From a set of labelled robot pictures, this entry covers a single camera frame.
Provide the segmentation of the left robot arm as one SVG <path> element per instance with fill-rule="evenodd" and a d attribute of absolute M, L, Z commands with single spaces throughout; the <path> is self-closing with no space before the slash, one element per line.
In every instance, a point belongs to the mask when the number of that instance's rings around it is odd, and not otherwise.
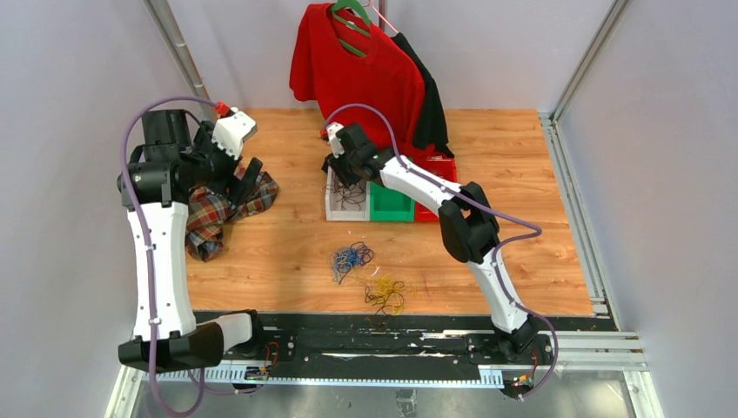
<path fill-rule="evenodd" d="M 191 193 L 206 186 L 232 205 L 256 188 L 262 163 L 253 158 L 242 177 L 236 170 L 244 143 L 257 124 L 235 107 L 220 104 L 215 122 L 201 121 L 191 135 L 184 109 L 146 111 L 144 142 L 124 156 L 118 179 L 134 238 L 138 310 L 132 338 L 117 348 L 119 361 L 158 373 L 215 367 L 234 348 L 255 360 L 266 336 L 253 310 L 196 322 L 187 286 L 185 235 Z"/>

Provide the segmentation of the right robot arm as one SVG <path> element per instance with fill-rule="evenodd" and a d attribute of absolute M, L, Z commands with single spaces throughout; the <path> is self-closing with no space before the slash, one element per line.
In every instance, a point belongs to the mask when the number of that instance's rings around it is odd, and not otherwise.
<path fill-rule="evenodd" d="M 500 356 L 518 363 L 530 355 L 538 328 L 505 267 L 500 225 L 483 188 L 474 182 L 462 185 L 445 180 L 393 149 L 378 149 L 358 124 L 331 123 L 325 133 L 331 147 L 325 162 L 343 185 L 365 181 L 383 186 L 438 217 L 444 248 L 469 268 L 491 308 Z"/>

